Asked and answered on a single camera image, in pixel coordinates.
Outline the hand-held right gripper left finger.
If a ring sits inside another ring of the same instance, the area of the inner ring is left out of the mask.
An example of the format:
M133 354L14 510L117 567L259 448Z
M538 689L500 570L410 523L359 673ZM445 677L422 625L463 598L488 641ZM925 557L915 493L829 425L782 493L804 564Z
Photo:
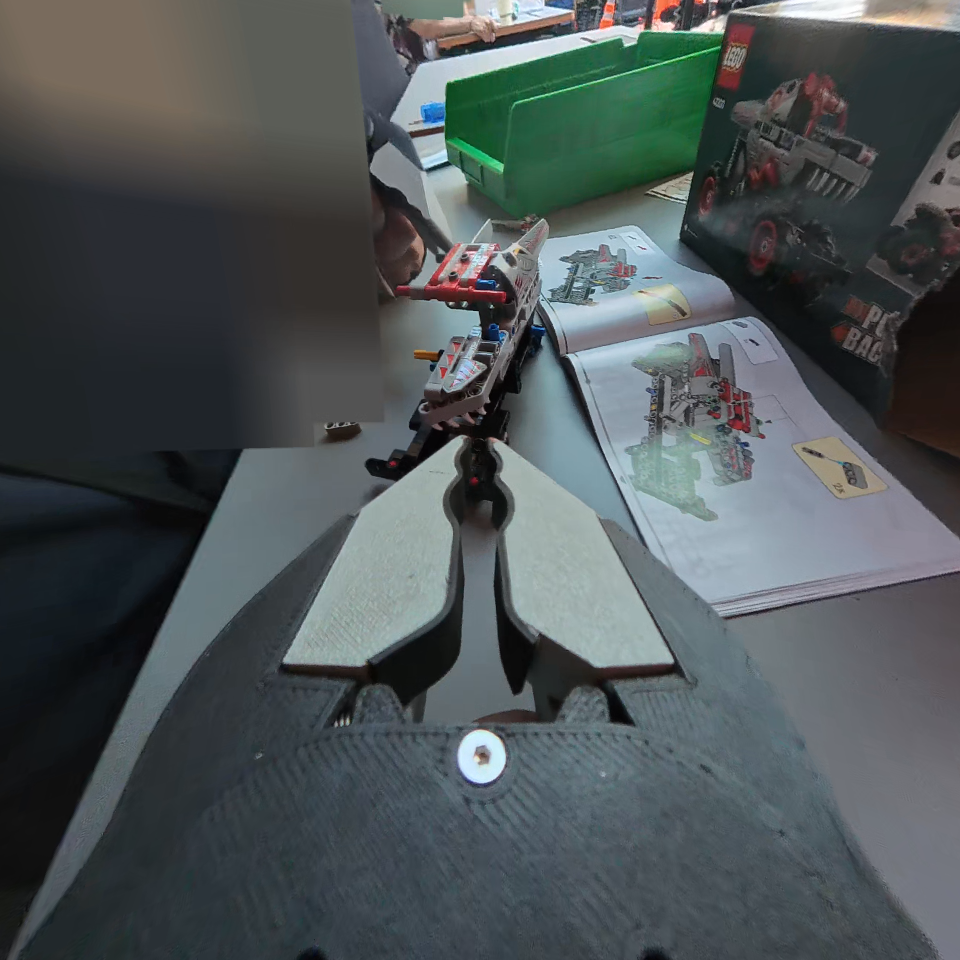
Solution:
M354 516L281 660L297 681L389 688L423 722L462 648L471 445L450 441Z

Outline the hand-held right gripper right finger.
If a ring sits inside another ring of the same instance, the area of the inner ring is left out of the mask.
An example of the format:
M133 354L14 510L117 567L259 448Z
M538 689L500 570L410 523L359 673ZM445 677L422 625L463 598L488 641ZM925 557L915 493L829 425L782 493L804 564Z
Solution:
M536 718L570 693L674 675L676 658L601 517L509 445L492 440L494 602L510 689Z

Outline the grey red lego truck model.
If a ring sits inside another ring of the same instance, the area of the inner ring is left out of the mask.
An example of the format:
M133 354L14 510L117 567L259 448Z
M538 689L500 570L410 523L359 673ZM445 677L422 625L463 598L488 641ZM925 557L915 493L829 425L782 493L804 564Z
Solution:
M415 354L431 363L431 372L409 421L414 438L386 459L367 459L366 471L374 478L399 481L448 442L465 438L470 455L465 494L474 501L495 498L497 468L488 443L507 443L510 413L503 400L522 390L522 366L546 334L539 315L539 254L549 226L541 218L510 246L492 240L493 228L487 221L471 241L452 246L424 282L396 289L414 301L474 311L478 319L444 348Z

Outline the lego instruction booklet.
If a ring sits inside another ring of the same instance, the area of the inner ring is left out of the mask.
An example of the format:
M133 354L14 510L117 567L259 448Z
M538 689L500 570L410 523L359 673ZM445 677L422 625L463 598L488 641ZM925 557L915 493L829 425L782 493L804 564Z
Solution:
M638 226L560 236L541 305L646 546L723 616L955 574L958 536L731 289Z

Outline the black lego set box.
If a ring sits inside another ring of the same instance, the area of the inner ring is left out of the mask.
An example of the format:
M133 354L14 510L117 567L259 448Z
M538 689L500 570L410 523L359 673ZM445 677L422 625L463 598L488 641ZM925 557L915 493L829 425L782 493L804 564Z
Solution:
M872 414L959 453L958 2L726 18L680 239Z

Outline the person's left hand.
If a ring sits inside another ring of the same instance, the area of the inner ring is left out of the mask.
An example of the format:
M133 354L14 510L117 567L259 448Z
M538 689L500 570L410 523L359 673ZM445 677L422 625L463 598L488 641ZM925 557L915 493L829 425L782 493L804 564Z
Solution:
M385 208L373 235L378 302L394 299L397 289L413 282L424 268L426 244L414 223L400 210Z

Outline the green plastic bin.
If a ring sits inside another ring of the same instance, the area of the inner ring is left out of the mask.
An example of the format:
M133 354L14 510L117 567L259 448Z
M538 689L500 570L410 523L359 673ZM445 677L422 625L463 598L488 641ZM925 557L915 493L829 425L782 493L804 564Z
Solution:
M448 159L517 218L690 172L722 42L643 32L451 81Z

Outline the person's dark blue jacket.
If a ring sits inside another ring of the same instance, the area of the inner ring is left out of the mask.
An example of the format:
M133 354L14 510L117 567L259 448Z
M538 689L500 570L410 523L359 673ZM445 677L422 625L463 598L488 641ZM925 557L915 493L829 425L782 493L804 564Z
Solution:
M3 890L42 882L238 458L2 456Z

